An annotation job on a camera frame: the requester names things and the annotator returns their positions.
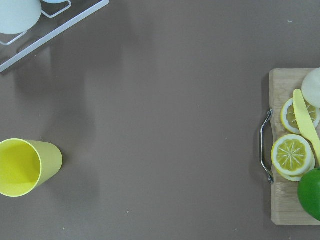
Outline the lemon slice front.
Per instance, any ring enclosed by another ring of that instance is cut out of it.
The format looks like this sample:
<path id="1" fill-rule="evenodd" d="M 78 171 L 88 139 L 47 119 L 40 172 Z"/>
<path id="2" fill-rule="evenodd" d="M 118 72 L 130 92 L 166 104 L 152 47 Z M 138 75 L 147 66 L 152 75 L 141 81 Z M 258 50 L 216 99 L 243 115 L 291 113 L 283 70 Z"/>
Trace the lemon slice front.
<path id="1" fill-rule="evenodd" d="M 276 171 L 291 182 L 299 182 L 316 165 L 310 144 L 296 134 L 284 135 L 273 144 L 271 161 Z"/>

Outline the green lime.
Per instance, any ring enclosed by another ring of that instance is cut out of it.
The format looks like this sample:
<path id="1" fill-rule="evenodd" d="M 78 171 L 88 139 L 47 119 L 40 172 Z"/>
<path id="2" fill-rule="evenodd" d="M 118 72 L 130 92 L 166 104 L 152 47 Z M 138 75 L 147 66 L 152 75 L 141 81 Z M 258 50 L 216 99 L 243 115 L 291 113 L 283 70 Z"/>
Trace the green lime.
<path id="1" fill-rule="evenodd" d="M 297 195 L 302 208 L 320 220 L 320 168 L 307 172 L 298 183 Z"/>

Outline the yellow plastic knife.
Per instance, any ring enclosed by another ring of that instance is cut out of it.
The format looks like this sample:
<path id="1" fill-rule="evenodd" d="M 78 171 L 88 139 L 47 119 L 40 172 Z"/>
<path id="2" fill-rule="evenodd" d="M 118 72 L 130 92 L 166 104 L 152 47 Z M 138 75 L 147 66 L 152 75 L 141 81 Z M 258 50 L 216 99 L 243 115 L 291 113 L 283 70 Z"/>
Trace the yellow plastic knife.
<path id="1" fill-rule="evenodd" d="M 293 91 L 293 108 L 299 131 L 304 138 L 311 142 L 318 165 L 320 165 L 320 138 L 314 127 L 300 89 L 295 89 Z"/>

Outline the lemon slice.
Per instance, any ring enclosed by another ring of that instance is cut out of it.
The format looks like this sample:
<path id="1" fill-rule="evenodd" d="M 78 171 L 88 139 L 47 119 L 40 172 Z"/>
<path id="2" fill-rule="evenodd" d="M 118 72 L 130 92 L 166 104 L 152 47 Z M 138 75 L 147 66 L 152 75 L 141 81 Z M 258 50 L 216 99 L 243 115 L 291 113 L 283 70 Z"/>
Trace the lemon slice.
<path id="1" fill-rule="evenodd" d="M 315 128 L 320 123 L 320 109 L 310 105 L 305 101 L 308 113 L 311 117 L 313 125 Z M 290 133 L 300 135 L 301 132 L 298 127 L 298 123 L 295 116 L 293 98 L 290 98 L 282 107 L 280 112 L 280 120 L 284 128 Z"/>
<path id="2" fill-rule="evenodd" d="M 316 165 L 310 144 L 296 134 L 284 135 L 273 144 L 271 161 L 276 171 L 291 182 L 299 182 Z"/>

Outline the yellow plastic cup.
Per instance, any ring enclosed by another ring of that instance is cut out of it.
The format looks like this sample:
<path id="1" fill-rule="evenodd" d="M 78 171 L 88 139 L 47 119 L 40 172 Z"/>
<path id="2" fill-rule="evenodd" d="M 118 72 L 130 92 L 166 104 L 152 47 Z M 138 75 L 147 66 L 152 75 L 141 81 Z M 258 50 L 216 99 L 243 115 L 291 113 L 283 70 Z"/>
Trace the yellow plastic cup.
<path id="1" fill-rule="evenodd" d="M 21 197 L 52 178 L 63 156 L 52 143 L 11 138 L 0 143 L 0 193 Z"/>

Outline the white dish rack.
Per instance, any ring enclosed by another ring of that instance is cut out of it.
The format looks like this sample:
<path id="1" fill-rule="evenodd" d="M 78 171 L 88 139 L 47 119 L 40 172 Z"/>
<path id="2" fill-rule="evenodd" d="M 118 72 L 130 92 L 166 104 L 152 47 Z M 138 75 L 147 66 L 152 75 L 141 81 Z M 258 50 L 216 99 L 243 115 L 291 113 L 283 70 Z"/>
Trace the white dish rack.
<path id="1" fill-rule="evenodd" d="M 108 0 L 41 1 L 41 15 L 30 29 L 17 34 L 0 34 L 0 71 L 46 44 L 62 32 L 109 4 Z"/>

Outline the lemon slice back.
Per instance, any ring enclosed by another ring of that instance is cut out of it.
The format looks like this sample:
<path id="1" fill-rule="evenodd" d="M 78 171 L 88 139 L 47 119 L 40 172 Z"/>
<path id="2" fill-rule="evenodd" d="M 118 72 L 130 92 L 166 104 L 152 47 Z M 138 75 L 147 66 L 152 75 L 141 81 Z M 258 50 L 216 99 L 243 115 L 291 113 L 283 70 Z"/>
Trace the lemon slice back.
<path id="1" fill-rule="evenodd" d="M 315 128 L 320 123 L 320 109 L 310 105 L 305 101 L 308 113 L 311 117 L 313 125 Z M 298 127 L 298 123 L 295 116 L 293 98 L 290 98 L 282 107 L 280 112 L 280 120 L 284 128 L 290 133 L 300 135 L 301 132 Z"/>

